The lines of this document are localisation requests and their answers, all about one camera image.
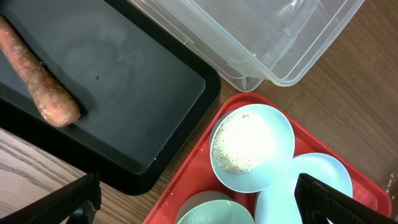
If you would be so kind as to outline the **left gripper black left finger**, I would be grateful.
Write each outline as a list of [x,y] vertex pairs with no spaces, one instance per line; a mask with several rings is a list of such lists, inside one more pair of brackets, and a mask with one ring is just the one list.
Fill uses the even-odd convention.
[[93,222],[101,208],[99,173],[86,174],[40,200],[1,218],[1,224]]

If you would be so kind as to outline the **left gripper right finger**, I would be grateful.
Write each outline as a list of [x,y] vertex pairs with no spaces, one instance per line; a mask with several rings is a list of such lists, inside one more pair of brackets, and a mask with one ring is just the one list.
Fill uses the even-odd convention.
[[311,175],[301,173],[295,187],[303,224],[395,224],[395,221]]

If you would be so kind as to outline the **light blue plate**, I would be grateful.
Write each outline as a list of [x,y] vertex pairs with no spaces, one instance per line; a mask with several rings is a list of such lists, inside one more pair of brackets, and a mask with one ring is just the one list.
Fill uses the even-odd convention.
[[339,160],[316,152],[302,154],[292,159],[288,171],[278,181],[256,196],[256,224],[302,224],[294,196],[301,173],[308,174],[349,197],[353,196],[351,177]]

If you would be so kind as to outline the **blue bowl with rice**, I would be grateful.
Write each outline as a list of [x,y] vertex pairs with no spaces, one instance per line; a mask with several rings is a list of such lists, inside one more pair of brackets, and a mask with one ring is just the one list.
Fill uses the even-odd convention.
[[287,117],[264,104],[250,104],[218,119],[210,136],[217,179],[240,193],[260,192],[289,169],[295,136]]

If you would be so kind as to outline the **orange carrot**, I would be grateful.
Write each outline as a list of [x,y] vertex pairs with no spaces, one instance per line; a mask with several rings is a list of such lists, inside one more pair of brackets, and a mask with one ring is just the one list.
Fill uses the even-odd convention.
[[1,50],[24,82],[40,115],[46,122],[62,128],[80,118],[80,108],[75,99],[44,69],[41,62],[3,17],[1,18]]

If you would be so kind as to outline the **green bowl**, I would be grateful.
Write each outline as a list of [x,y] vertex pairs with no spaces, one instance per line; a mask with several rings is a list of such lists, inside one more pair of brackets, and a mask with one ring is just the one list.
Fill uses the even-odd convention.
[[180,207],[175,224],[254,224],[250,212],[219,191],[197,193]]

